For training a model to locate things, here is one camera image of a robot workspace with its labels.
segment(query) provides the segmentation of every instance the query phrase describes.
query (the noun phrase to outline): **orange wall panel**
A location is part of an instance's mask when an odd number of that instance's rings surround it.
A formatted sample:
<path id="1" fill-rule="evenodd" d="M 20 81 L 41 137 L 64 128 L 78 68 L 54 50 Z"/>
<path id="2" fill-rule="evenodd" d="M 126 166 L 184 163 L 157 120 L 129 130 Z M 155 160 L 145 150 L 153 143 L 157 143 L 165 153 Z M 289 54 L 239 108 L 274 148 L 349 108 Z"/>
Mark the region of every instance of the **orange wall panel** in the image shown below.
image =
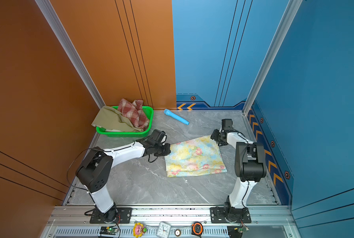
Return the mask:
<path id="1" fill-rule="evenodd" d="M 107 105 L 176 108 L 172 2 L 51 0 Z"/>
<path id="2" fill-rule="evenodd" d="M 0 1 L 0 237 L 41 234 L 98 111 L 35 1 Z"/>

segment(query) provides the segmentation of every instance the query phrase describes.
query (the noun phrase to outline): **green plastic basket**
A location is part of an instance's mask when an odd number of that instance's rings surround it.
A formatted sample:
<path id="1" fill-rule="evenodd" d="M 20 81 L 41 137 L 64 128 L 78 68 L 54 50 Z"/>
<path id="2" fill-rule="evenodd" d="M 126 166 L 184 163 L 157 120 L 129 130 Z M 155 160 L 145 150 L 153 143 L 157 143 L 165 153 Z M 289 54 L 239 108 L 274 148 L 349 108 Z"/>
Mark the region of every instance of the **green plastic basket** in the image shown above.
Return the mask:
<path id="1" fill-rule="evenodd" d="M 143 106 L 143 112 L 146 114 L 146 117 L 149 119 L 149 126 L 146 131 L 143 132 L 109 132 L 105 131 L 104 128 L 96 127 L 96 131 L 99 134 L 107 135 L 109 137 L 145 137 L 148 135 L 151 130 L 152 120 L 153 120 L 153 108 L 148 106 Z"/>

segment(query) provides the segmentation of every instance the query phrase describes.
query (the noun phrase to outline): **black cable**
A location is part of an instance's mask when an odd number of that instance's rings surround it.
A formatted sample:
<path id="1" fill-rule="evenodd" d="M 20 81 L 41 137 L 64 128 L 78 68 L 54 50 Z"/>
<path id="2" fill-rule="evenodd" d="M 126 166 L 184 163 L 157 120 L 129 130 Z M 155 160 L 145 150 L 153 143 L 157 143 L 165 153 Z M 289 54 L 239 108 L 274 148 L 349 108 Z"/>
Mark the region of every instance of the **black cable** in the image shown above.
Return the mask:
<path id="1" fill-rule="evenodd" d="M 94 210 L 95 210 L 95 208 L 94 208 L 94 209 L 91 209 L 91 210 L 89 210 L 89 211 L 87 211 L 87 212 L 85 212 L 84 215 L 85 215 L 85 216 L 92 216 L 92 214 L 87 214 L 87 213 L 92 212 L 92 211 L 94 211 Z"/>
<path id="2" fill-rule="evenodd" d="M 248 188 L 250 187 L 250 181 L 247 180 L 247 182 L 248 182 L 247 190 L 246 190 L 246 193 L 244 194 L 244 196 L 243 196 L 243 198 L 242 198 L 242 205 L 243 205 L 243 207 L 246 207 L 246 206 L 244 205 L 244 203 L 243 203 L 243 199 L 246 197 L 247 192 L 248 192 Z"/>
<path id="3" fill-rule="evenodd" d="M 115 222 L 115 224 L 116 224 L 117 228 L 119 228 L 119 236 L 117 238 L 120 238 L 120 235 L 121 235 L 120 227 L 119 227 L 119 225 L 116 222 Z"/>
<path id="4" fill-rule="evenodd" d="M 157 156 L 153 161 L 149 161 L 150 159 L 151 159 L 151 155 L 149 154 L 149 157 L 148 157 L 148 162 L 149 162 L 149 163 L 155 162 L 155 161 L 158 159 L 158 156 Z"/>
<path id="5" fill-rule="evenodd" d="M 124 149 L 127 149 L 127 148 L 131 148 L 135 143 L 136 143 L 136 141 L 134 140 L 132 145 L 124 147 L 124 148 L 121 148 L 121 149 L 112 150 L 112 151 L 118 151 L 118 150 L 124 150 Z"/>
<path id="6" fill-rule="evenodd" d="M 236 132 L 238 132 L 238 136 L 239 136 L 239 134 L 242 134 L 241 137 L 242 137 L 243 139 L 247 140 L 247 139 L 246 139 L 246 136 L 245 136 L 243 133 L 241 133 L 240 131 L 236 131 Z"/>
<path id="7" fill-rule="evenodd" d="M 73 161 L 73 162 L 70 164 L 70 166 L 68 167 L 67 172 L 66 172 L 66 180 L 67 180 L 67 182 L 71 185 L 71 187 L 79 188 L 79 189 L 83 189 L 83 190 L 88 191 L 88 190 L 85 189 L 85 188 L 80 188 L 80 187 L 77 187 L 77 186 L 72 185 L 72 184 L 70 183 L 70 181 L 68 180 L 68 172 L 69 172 L 71 166 L 72 166 L 73 163 L 78 159 L 78 157 L 79 157 L 84 151 L 86 151 L 86 150 L 97 150 L 97 149 L 94 149 L 94 148 L 87 148 L 87 149 L 85 149 L 85 150 L 82 150 L 82 151 L 80 152 L 80 154 L 74 159 L 74 161 Z"/>

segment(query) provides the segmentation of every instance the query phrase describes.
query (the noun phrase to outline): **black mounting plate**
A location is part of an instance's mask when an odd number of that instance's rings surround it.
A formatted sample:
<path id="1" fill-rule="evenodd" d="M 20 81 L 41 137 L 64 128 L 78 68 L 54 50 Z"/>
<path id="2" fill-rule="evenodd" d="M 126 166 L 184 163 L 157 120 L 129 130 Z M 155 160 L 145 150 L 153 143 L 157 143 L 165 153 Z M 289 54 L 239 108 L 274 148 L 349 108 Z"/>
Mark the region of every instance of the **black mounting plate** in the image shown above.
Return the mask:
<path id="1" fill-rule="evenodd" d="M 226 220 L 223 207 L 210 207 L 211 223 L 251 223 L 251 216 L 248 208 L 243 208 L 241 214 L 232 214 L 232 222 Z"/>
<path id="2" fill-rule="evenodd" d="M 131 207 L 118 207 L 117 208 L 117 216 L 120 215 L 120 223 L 121 224 L 128 224 L 129 221 L 130 221 L 130 218 L 132 216 L 132 208 Z M 115 217 L 115 219 L 110 222 L 110 223 L 118 223 L 119 222 L 119 218 L 118 217 Z M 96 211 L 96 209 L 92 212 L 92 216 L 91 216 L 91 219 L 90 219 L 90 223 L 91 224 L 103 224 L 103 223 L 106 223 L 104 221 L 104 218 L 101 217 L 99 215 L 99 213 Z"/>

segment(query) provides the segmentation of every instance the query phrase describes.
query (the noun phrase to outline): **gray marble floor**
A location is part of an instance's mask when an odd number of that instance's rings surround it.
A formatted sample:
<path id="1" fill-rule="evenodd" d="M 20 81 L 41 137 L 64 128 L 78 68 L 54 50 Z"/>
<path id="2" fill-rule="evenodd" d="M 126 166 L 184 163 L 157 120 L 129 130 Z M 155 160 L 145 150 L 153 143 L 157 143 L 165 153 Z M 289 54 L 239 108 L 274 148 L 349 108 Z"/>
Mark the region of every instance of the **gray marble floor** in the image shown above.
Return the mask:
<path id="1" fill-rule="evenodd" d="M 165 131 L 170 144 L 210 135 L 219 129 L 222 119 L 230 118 L 236 130 L 251 138 L 239 111 L 174 111 L 187 119 L 187 126 L 155 111 L 151 129 Z M 100 135 L 97 146 L 114 148 L 133 142 L 135 138 L 112 138 Z M 228 145 L 220 147 L 227 173 L 196 177 L 167 178 L 164 157 L 154 163 L 148 158 L 131 159 L 112 168 L 108 178 L 108 191 L 117 204 L 223 204 L 234 188 L 235 149 Z M 68 205 L 92 204 L 90 196 L 76 189 Z M 275 204 L 271 188 L 263 178 L 252 190 L 248 204 Z"/>

